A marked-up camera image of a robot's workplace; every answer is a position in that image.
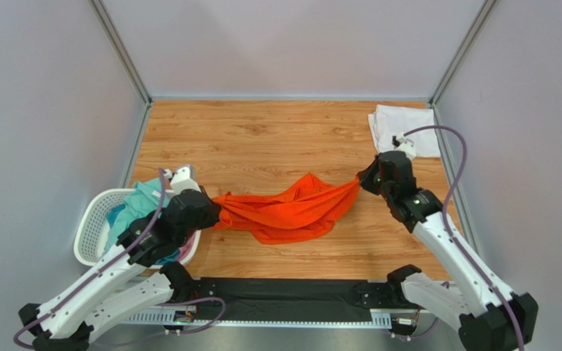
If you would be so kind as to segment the orange t-shirt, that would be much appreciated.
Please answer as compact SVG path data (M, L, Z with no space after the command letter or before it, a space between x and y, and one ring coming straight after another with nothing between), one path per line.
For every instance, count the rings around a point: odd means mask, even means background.
M220 205L214 230L247 231L265 245L293 244L329 233L352 208L360 190L355 177L341 185L308 173L277 195L234 195L213 199Z

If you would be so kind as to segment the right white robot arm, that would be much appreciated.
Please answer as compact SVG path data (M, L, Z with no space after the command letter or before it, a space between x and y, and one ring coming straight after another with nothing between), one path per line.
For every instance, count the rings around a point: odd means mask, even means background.
M524 350L536 327L538 303L529 293L516 294L475 253L443 203L417 187L407 154L380 153L358 177L360 187L381 196L392 217L434 254L457 288L407 265L388 275L397 294L454 329L466 350Z

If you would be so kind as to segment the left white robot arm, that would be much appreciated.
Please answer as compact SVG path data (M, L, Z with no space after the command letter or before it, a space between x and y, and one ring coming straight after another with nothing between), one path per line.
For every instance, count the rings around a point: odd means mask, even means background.
M46 303L28 303L18 312L23 327L14 342L28 350L87 350L104 332L158 304L185 303L194 280L178 261L168 263L125 291L116 289L173 254L198 230L220 220L221 207L194 189L160 201L134 220L114 246L76 282Z

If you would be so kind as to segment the pink t-shirt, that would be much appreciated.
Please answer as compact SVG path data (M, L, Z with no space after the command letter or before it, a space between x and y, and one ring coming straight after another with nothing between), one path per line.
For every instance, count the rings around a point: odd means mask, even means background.
M196 231L186 242L185 245L179 248L179 255L177 260L180 263L188 263L193 257L198 248L201 232Z

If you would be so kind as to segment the teal t-shirt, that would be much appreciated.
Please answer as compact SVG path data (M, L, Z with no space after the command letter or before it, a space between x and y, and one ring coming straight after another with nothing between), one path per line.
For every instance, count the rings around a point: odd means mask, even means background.
M115 245L118 237L133 221L156 211L160 203L161 187L162 183L158 178L144 183L136 182L133 192L124 198L123 203L109 210L105 216L109 231L103 254Z

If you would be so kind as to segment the folded white t-shirt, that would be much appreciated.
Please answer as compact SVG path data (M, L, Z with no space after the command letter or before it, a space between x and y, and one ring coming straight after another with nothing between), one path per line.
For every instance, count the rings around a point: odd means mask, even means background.
M391 105L377 105L374 112L367 115L367 123L376 151L385 152L394 149L393 137L406 132L433 125L433 109L418 109ZM414 143L417 157L441 158L438 139L433 129L415 132L410 136Z

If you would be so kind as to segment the white laundry basket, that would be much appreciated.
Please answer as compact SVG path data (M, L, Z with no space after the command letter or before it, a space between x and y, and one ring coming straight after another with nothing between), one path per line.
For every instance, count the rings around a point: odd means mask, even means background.
M134 189L109 189L99 193L87 206L75 236L73 252L79 263L92 267L103 256L110 225L107 215L124 204Z

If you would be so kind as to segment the aluminium rail frame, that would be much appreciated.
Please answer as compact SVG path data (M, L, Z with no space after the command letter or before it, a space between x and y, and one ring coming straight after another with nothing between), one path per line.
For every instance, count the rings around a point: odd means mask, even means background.
M128 317L124 325L163 325L169 327L200 327L210 322L211 318L203 319L199 312L194 319L186 318L185 309L178 308L150 308ZM302 321L302 320L271 320L264 317L249 317L235 319L228 316L228 312L215 322L213 326L222 327L262 327L262 328L355 328L389 330L393 326L391 314L380 309L370 309L367 319L361 321Z

